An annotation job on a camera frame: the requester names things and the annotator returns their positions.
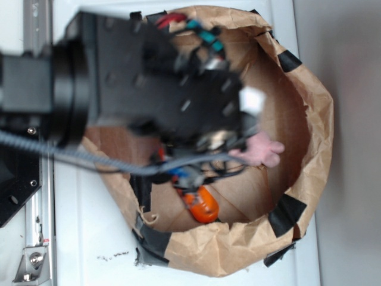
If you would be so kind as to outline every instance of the pink toy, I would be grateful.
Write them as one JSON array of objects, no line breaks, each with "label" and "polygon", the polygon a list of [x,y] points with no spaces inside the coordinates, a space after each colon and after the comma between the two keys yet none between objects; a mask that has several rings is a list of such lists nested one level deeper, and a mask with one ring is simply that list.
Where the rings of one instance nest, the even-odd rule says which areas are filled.
[{"label": "pink toy", "polygon": [[245,152],[234,149],[230,150],[229,155],[244,159],[251,166],[263,164],[269,168],[279,164],[279,154],[285,150],[285,146],[282,143],[272,141],[264,131],[260,131],[248,138],[246,146]]}]

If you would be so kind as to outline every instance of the brown paper bag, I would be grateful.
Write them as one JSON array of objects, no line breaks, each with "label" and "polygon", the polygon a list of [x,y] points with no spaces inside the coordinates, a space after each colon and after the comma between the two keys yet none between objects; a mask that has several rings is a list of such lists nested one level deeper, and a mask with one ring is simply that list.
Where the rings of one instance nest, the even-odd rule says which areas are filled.
[{"label": "brown paper bag", "polygon": [[[225,276],[266,258],[305,235],[327,181],[333,140],[332,98],[318,79],[271,35],[258,14],[210,6],[177,10],[220,26],[232,69],[246,85],[264,90],[261,128],[285,144],[281,163],[243,174],[208,189],[222,223],[202,225],[185,209],[170,184],[153,185],[151,209],[139,207],[129,176],[102,175],[110,194],[140,242],[146,263],[209,276]],[[171,30],[181,29],[174,24]],[[199,45],[191,33],[174,40],[188,51]],[[137,138],[122,128],[92,128],[83,141],[98,154],[144,164],[156,139]]]}]

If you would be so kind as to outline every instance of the robotic arm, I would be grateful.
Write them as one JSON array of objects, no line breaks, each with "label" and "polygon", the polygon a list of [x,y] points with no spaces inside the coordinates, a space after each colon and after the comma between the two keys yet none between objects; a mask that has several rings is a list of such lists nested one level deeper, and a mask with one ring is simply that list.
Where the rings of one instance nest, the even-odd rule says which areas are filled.
[{"label": "robotic arm", "polygon": [[[2,55],[0,129],[38,129],[44,140],[65,147],[77,144],[87,126],[120,125],[160,137],[171,158],[233,150],[245,159],[237,150],[258,132],[260,110],[242,108],[247,94],[239,75],[228,71],[218,29],[176,15],[156,26],[79,13],[64,39],[40,56]],[[172,20],[187,21],[185,29],[201,38],[208,59],[202,61],[198,49],[183,55],[173,46],[173,35],[160,30]],[[190,209],[207,196],[200,186],[210,178],[201,163],[168,174]]]}]

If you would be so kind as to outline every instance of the red wire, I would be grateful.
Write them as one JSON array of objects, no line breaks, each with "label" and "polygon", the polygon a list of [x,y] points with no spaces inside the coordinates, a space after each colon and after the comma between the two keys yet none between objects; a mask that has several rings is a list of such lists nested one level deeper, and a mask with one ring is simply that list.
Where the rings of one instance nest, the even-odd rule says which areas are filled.
[{"label": "red wire", "polygon": [[163,29],[167,27],[171,22],[176,21],[178,23],[185,21],[187,16],[181,13],[171,13],[162,16],[159,20],[156,21],[156,25],[158,29]]}]

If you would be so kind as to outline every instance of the screw hole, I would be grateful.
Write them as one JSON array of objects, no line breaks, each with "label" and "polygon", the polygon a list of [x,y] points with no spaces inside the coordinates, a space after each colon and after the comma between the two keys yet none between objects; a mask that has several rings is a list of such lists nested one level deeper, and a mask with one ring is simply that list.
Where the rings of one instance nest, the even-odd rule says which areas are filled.
[{"label": "screw hole", "polygon": [[15,196],[10,195],[10,196],[8,197],[8,199],[9,199],[9,201],[10,201],[11,203],[13,203],[13,204],[15,204],[15,205],[18,205],[18,199],[16,199]]}]

